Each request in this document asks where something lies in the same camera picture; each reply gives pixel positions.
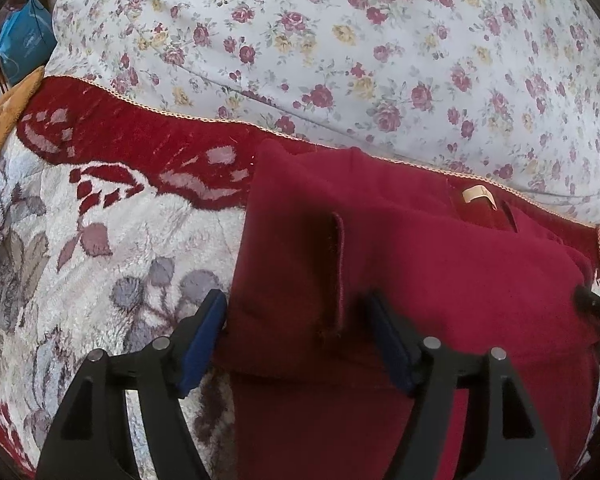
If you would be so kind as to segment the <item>blue plastic bag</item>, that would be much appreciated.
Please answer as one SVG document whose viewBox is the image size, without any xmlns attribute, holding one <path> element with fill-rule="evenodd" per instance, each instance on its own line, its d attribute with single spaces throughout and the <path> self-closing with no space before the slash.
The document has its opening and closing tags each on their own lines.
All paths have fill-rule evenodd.
<svg viewBox="0 0 600 480">
<path fill-rule="evenodd" d="M 52 16 L 40 0 L 24 0 L 0 30 L 0 69 L 14 86 L 44 65 L 56 46 Z"/>
</svg>

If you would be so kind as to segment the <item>red small garment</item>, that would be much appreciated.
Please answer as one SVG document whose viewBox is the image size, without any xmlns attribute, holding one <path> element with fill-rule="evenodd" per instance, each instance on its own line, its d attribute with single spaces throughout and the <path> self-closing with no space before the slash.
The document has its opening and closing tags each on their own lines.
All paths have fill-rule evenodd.
<svg viewBox="0 0 600 480">
<path fill-rule="evenodd" d="M 572 302 L 597 234 L 503 191 L 358 150 L 264 142 L 224 335 L 242 479 L 379 479 L 413 403 L 391 382 L 361 302 L 379 292 L 449 347 L 507 351 L 562 478 L 585 446 L 600 326 Z"/>
</svg>

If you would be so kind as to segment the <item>white floral bed sheet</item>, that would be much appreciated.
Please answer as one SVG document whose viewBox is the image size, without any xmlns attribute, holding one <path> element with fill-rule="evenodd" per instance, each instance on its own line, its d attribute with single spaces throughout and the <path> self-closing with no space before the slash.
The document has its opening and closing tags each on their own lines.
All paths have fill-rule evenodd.
<svg viewBox="0 0 600 480">
<path fill-rule="evenodd" d="M 53 21 L 52 75 L 480 174 L 600 223 L 586 0 L 57 0 Z"/>
</svg>

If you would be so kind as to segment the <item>white red floral blanket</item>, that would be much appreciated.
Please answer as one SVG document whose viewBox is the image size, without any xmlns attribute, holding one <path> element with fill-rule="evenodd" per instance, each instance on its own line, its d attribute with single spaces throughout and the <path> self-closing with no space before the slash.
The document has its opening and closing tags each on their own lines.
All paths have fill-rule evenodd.
<svg viewBox="0 0 600 480">
<path fill-rule="evenodd" d="M 38 479 L 50 425 L 92 350 L 143 349 L 219 289 L 224 324 L 206 374 L 180 407 L 206 479 L 241 479 L 230 374 L 214 355 L 266 141 L 292 154 L 358 150 L 158 112 L 96 84 L 44 75 L 0 154 L 0 464 L 9 477 Z M 503 191 L 593 228 L 597 268 L 581 285 L 600 296 L 600 224 L 571 220 L 489 179 L 394 163 L 466 180 L 465 200 Z M 574 292 L 577 312 L 600 326 L 578 310 Z M 137 479 L 160 479 L 140 398 L 129 391 L 125 401 Z M 434 479 L 457 479 L 467 404 L 467 391 L 457 391 Z M 600 376 L 585 446 L 570 476 L 557 479 L 600 479 Z"/>
</svg>

